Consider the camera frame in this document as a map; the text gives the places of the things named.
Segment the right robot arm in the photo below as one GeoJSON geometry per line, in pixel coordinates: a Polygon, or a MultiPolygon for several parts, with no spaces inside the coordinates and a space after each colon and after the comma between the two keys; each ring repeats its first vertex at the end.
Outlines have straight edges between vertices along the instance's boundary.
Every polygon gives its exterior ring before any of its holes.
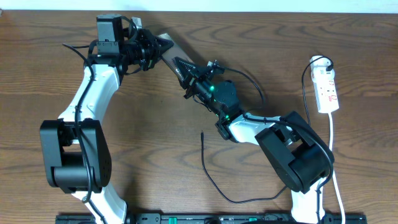
{"type": "Polygon", "coordinates": [[[321,194],[333,175],[330,148],[295,111],[266,118],[242,109],[231,80],[215,85],[212,78],[226,70],[217,62],[199,66],[180,57],[172,59],[185,98],[198,98],[217,117],[225,140],[261,148],[285,187],[292,191],[292,216],[301,223],[321,223],[325,216],[321,194]]]}

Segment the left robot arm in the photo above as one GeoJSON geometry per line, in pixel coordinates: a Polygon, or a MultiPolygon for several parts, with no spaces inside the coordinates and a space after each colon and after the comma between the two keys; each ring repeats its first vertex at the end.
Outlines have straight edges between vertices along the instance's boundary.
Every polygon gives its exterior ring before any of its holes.
{"type": "Polygon", "coordinates": [[[138,29],[134,35],[92,41],[87,55],[77,46],[66,46],[83,59],[83,80],[65,111],[42,122],[42,154],[49,185],[85,204],[93,223],[136,221],[111,183],[112,160],[102,122],[128,67],[151,69],[174,45],[168,34],[138,29]]]}

